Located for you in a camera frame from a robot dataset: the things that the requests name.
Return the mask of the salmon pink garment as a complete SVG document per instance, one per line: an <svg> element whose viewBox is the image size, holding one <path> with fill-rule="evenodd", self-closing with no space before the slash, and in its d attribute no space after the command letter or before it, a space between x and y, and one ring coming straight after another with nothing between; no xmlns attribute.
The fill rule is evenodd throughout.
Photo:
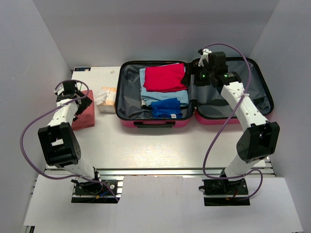
<svg viewBox="0 0 311 233"><path fill-rule="evenodd" d="M72 122L71 127L74 131L95 126L95 106L92 90L89 91L87 97L92 100L92 103Z"/></svg>

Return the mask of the bright red garment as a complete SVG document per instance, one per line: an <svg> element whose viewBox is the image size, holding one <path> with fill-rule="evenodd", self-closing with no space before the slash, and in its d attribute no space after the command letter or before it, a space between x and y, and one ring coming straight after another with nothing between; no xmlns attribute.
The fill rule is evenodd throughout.
<svg viewBox="0 0 311 233"><path fill-rule="evenodd" d="M145 69L144 87L148 92L177 92L186 90L187 87L181 83L185 75L183 64L171 64L158 67L147 67Z"/></svg>

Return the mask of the royal blue towel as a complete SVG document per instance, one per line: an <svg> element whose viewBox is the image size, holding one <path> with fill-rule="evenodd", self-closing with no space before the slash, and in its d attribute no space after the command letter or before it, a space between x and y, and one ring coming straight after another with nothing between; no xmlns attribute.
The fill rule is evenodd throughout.
<svg viewBox="0 0 311 233"><path fill-rule="evenodd" d="M165 99L151 104L154 118L182 118L180 101L177 98Z"/></svg>

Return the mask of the light blue garment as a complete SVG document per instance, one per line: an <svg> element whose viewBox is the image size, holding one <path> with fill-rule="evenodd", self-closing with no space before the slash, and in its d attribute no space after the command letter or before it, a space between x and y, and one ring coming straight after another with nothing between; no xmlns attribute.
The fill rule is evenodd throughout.
<svg viewBox="0 0 311 233"><path fill-rule="evenodd" d="M145 83L145 70L146 68L141 68L139 70L140 95L141 100L144 100L148 107L150 107L153 102L171 98L177 98L180 101L180 107L188 106L189 97L187 90L181 90L177 92L148 92L143 86Z"/></svg>

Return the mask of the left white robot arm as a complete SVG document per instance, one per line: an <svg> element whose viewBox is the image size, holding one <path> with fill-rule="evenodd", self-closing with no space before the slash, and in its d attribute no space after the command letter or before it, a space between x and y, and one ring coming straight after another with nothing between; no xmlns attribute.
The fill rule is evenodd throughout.
<svg viewBox="0 0 311 233"><path fill-rule="evenodd" d="M86 188L97 194L102 190L103 182L96 169L82 159L81 148L72 129L72 123L92 104L92 100L79 90L77 80L62 82L54 93L57 95L55 113L48 125L38 130L46 163L87 178Z"/></svg>

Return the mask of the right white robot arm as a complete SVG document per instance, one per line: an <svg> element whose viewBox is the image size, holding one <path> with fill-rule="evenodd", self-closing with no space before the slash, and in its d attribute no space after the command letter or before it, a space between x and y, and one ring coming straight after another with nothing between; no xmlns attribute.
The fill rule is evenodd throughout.
<svg viewBox="0 0 311 233"><path fill-rule="evenodd" d="M194 70L195 85L211 85L215 88L232 108L243 131L236 145L237 155L220 176L219 187L229 194L237 188L236 181L244 178L258 161L275 152L280 126L270 122L258 110L240 76L228 70L224 52L203 49L199 50L199 54L199 62L188 68L182 82L189 84Z"/></svg>

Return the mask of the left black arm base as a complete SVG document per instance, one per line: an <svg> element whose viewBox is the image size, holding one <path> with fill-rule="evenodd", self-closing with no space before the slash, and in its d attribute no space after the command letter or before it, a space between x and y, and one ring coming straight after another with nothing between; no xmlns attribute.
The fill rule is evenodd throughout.
<svg viewBox="0 0 311 233"><path fill-rule="evenodd" d="M94 183L78 179L72 179L74 183L71 203L92 203L92 204L117 204L120 200L118 197L118 180L102 180L99 173L95 173L95 180L104 182Z"/></svg>

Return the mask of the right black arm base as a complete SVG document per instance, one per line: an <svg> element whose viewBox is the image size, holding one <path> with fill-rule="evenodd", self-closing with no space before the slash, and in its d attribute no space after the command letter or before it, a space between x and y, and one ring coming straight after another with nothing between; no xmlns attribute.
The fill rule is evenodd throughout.
<svg viewBox="0 0 311 233"><path fill-rule="evenodd" d="M206 179L198 187L204 195L205 206L250 206L245 179L238 181Z"/></svg>

